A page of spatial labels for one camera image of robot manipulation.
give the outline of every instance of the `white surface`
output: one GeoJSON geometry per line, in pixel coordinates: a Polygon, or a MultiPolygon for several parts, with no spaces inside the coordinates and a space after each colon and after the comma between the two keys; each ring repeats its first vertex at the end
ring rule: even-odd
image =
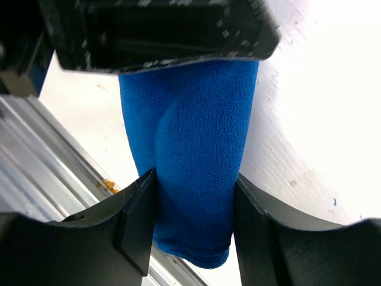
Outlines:
{"type": "MultiPolygon", "coordinates": [[[[260,67],[241,172],[323,219],[381,217],[381,5],[268,3],[283,39],[260,67]]],[[[119,186],[136,179],[116,77],[63,73],[53,62],[41,100],[119,186]]],[[[201,273],[213,286],[239,285],[234,253],[201,273]]]]}

